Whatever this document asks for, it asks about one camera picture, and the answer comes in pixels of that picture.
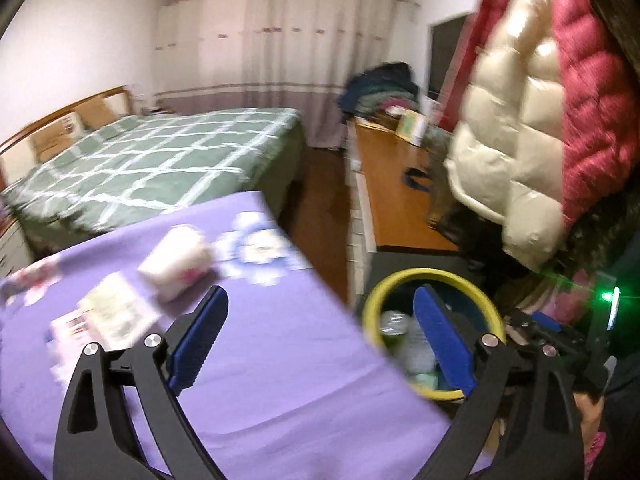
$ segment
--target wooden desk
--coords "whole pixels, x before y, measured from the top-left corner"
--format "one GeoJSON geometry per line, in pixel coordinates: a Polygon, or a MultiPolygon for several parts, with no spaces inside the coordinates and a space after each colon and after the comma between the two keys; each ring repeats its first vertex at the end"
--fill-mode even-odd
{"type": "Polygon", "coordinates": [[[426,151],[394,134],[360,126],[356,126],[356,142],[378,250],[456,252],[456,245],[427,224],[429,193],[402,181],[406,168],[426,165],[426,151]]]}
{"type": "Polygon", "coordinates": [[[458,248],[427,224],[430,195],[402,180],[407,167],[424,167],[427,153],[392,133],[354,123],[349,131],[348,295],[354,312],[360,314],[372,289],[398,270],[442,269],[473,280],[458,248]]]}

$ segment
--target white puffer jacket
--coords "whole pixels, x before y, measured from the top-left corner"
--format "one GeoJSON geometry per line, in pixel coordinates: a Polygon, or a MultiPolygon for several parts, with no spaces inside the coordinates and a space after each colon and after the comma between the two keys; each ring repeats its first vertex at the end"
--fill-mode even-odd
{"type": "Polygon", "coordinates": [[[538,270],[562,241],[562,94],[552,0],[511,0],[474,65],[445,161],[455,197],[538,270]]]}

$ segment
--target wooden floor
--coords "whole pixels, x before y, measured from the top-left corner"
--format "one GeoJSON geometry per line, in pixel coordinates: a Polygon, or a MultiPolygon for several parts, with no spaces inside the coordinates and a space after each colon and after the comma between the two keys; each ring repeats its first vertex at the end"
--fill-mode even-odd
{"type": "Polygon", "coordinates": [[[349,189],[341,152],[306,148],[301,184],[295,183],[280,225],[327,285],[347,301],[349,189]]]}

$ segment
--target metal screw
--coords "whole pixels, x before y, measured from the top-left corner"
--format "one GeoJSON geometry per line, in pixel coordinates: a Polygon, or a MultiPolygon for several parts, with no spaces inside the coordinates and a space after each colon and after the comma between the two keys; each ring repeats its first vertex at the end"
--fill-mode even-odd
{"type": "Polygon", "coordinates": [[[98,345],[96,343],[89,343],[84,347],[84,353],[86,355],[93,355],[98,351],[98,345]]]}
{"type": "Polygon", "coordinates": [[[149,346],[153,348],[154,346],[158,346],[162,338],[158,334],[151,334],[146,336],[145,338],[145,346],[149,346]]]}
{"type": "Polygon", "coordinates": [[[542,347],[542,353],[548,357],[555,357],[558,354],[556,347],[551,345],[544,345],[542,347]]]}
{"type": "Polygon", "coordinates": [[[490,348],[498,346],[499,343],[499,339],[493,334],[484,334],[481,341],[484,346],[489,346],[490,348]]]}

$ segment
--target pile of clothes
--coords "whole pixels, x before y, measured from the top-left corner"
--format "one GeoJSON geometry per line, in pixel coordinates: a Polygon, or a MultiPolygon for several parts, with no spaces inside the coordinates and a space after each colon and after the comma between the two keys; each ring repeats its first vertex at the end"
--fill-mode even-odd
{"type": "Polygon", "coordinates": [[[407,63],[385,63],[353,77],[338,99],[344,121],[357,116],[372,118],[391,107],[418,109],[418,85],[407,63]]]}

